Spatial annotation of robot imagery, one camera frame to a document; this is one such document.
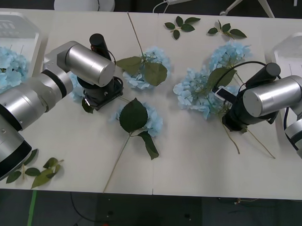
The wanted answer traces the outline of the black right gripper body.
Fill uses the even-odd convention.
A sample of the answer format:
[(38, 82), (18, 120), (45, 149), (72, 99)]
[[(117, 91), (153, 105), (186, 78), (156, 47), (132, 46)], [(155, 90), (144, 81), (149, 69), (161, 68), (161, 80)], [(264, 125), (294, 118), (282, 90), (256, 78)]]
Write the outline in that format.
[(243, 126), (231, 118), (229, 113), (222, 116), (222, 123), (229, 131), (243, 131), (247, 132), (247, 126)]

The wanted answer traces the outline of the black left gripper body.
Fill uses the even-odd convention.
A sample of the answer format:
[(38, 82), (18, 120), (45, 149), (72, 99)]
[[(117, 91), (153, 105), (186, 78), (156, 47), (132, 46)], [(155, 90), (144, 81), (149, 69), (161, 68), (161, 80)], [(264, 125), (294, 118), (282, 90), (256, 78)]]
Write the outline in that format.
[(84, 82), (83, 90), (85, 102), (98, 111), (109, 102), (123, 95), (123, 81), (120, 78), (113, 78), (104, 87)]

